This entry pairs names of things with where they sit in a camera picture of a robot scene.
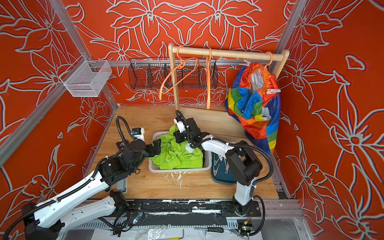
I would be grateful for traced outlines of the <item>lime green shorts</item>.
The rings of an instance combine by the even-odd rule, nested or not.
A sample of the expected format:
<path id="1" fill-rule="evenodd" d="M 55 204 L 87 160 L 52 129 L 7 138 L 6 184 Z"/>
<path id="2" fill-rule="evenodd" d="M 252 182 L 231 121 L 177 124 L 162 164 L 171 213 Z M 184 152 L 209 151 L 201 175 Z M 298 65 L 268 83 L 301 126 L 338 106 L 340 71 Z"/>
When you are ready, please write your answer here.
<path id="1" fill-rule="evenodd" d="M 204 165 L 202 150 L 197 148 L 190 153 L 186 149 L 189 144 L 187 141 L 177 143 L 174 133 L 178 130 L 177 125 L 173 125 L 167 134 L 155 138 L 161 140 L 161 153 L 149 159 L 160 170 L 202 168 Z"/>

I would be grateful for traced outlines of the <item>rainbow striped shorts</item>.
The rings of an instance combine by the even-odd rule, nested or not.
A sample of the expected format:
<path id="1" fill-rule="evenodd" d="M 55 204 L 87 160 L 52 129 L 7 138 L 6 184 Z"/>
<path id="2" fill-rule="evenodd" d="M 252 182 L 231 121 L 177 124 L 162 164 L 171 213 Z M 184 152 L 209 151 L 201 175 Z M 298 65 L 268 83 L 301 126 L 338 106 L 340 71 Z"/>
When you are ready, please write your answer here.
<path id="1" fill-rule="evenodd" d="M 281 99 L 280 93 L 267 95 L 267 89 L 279 89 L 276 77 L 267 67 L 259 63 L 244 66 L 228 90 L 225 108 L 242 125 L 249 141 L 272 155 L 277 143 Z"/>

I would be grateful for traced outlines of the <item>orange hanger of green shorts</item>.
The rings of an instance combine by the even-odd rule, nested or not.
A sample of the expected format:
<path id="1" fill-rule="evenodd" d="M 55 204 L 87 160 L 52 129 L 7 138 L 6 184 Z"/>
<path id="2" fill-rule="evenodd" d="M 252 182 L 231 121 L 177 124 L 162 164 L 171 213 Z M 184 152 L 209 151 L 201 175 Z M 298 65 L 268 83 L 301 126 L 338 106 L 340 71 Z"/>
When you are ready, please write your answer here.
<path id="1" fill-rule="evenodd" d="M 206 76 L 207 76 L 207 110 L 211 108 L 211 59 L 212 49 L 209 48 L 209 55 L 206 56 Z"/>

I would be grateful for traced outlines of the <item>orange clothes hanger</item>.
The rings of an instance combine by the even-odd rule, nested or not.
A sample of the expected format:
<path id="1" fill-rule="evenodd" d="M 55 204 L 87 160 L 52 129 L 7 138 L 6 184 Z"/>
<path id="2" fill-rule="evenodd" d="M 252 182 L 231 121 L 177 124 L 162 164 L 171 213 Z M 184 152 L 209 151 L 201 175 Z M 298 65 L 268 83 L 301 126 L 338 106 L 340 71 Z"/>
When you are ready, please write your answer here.
<path id="1" fill-rule="evenodd" d="M 179 89 L 178 86 L 182 81 L 184 81 L 191 73 L 187 74 L 185 77 L 182 77 L 181 79 L 178 79 L 178 71 L 183 70 L 183 68 L 186 66 L 187 63 L 190 63 L 191 61 L 194 61 L 194 68 L 193 71 L 198 69 L 201 66 L 201 62 L 196 57 L 191 57 L 187 59 L 183 59 L 180 57 L 179 51 L 182 48 L 181 46 L 177 47 L 176 52 L 174 52 L 174 44 L 170 43 L 168 45 L 168 54 L 169 54 L 169 62 L 170 62 L 170 72 L 167 74 L 165 79 L 163 80 L 160 90 L 159 90 L 159 99 L 161 100 L 163 96 L 167 95 L 169 92 L 173 92 L 175 103 L 178 103 L 179 101 Z M 170 88 L 165 87 L 165 83 L 168 81 L 168 79 L 172 79 L 172 86 Z"/>

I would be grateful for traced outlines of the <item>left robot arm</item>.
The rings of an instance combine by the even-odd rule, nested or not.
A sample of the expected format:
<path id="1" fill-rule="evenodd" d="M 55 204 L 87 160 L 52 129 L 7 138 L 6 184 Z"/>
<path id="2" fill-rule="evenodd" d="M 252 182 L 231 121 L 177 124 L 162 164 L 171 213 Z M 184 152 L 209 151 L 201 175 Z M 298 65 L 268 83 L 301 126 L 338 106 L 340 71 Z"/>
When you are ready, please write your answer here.
<path id="1" fill-rule="evenodd" d="M 39 204 L 28 203 L 22 207 L 22 216 L 15 220 L 3 235 L 10 238 L 12 230 L 24 224 L 27 240 L 55 240 L 74 227 L 94 219 L 104 219 L 113 214 L 125 214 L 129 205 L 119 191 L 100 201 L 81 207 L 89 197 L 108 190 L 114 184 L 135 173 L 143 161 L 161 153 L 161 140 L 147 145 L 144 129 L 130 129 L 127 121 L 118 116 L 116 125 L 121 137 L 119 150 L 100 160 L 93 172 L 62 193 Z"/>

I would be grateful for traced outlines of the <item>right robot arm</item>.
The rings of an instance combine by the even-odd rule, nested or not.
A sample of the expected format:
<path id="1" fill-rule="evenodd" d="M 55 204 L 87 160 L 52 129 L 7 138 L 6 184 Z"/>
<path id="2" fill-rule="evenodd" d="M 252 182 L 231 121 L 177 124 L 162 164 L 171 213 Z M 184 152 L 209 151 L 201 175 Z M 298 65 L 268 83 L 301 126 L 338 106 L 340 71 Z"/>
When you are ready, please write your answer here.
<path id="1" fill-rule="evenodd" d="M 249 145 L 246 141 L 230 143 L 216 138 L 209 133 L 201 132 L 193 118 L 186 119 L 181 111 L 176 110 L 174 119 L 178 130 L 174 133 L 178 143 L 188 142 L 187 149 L 209 151 L 225 159 L 236 183 L 236 192 L 232 202 L 221 202 L 222 216 L 248 217 L 235 232 L 241 237 L 255 236 L 261 232 L 266 210 L 263 199 L 253 195 L 258 183 L 269 179 L 273 174 L 273 163 L 263 150 Z M 252 219 L 251 206 L 254 199 L 259 199 L 262 207 L 261 223 L 256 230 L 251 230 L 249 222 Z"/>

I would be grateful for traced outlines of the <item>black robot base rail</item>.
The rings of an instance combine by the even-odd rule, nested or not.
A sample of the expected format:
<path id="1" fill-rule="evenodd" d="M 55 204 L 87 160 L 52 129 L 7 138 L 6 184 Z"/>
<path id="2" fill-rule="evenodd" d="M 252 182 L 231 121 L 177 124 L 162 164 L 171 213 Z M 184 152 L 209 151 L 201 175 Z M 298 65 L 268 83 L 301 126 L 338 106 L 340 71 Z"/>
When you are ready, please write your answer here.
<path id="1" fill-rule="evenodd" d="M 143 226 L 227 226 L 231 220 L 258 219 L 262 216 L 259 203 L 254 201 L 239 213 L 229 199 L 131 199 L 128 200 L 130 224 Z"/>

